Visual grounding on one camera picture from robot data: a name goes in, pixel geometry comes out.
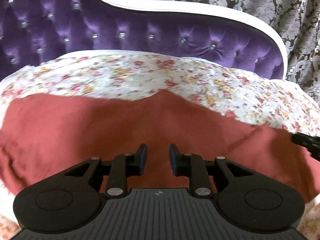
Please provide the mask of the rust red pants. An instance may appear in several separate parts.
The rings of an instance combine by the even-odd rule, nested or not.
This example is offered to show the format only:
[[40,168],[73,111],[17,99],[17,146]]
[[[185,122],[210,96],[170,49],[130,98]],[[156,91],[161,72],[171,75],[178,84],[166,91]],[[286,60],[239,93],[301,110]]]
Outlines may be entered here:
[[169,146],[206,160],[224,156],[295,188],[319,194],[319,162],[291,134],[222,116],[166,90],[136,101],[35,94],[15,99],[1,127],[1,181],[25,187],[91,157],[111,160],[148,147],[144,174],[130,187],[187,187],[172,174]]

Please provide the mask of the floral quilted bedspread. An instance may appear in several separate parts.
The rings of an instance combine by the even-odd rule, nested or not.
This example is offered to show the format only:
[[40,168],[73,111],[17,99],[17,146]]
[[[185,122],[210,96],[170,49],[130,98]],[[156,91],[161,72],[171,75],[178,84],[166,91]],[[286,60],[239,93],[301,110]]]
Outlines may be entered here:
[[319,106],[295,83],[137,51],[76,51],[27,65],[1,81],[1,114],[12,100],[37,93],[138,100],[161,89],[242,122],[319,135]]

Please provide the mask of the purple tufted chaise sofa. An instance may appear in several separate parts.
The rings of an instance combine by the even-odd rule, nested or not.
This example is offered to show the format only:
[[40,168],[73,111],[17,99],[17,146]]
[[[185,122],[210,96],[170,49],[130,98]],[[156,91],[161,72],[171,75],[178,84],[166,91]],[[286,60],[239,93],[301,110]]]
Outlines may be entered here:
[[283,79],[286,47],[267,23],[209,4],[156,0],[1,0],[1,77],[73,51],[206,59]]

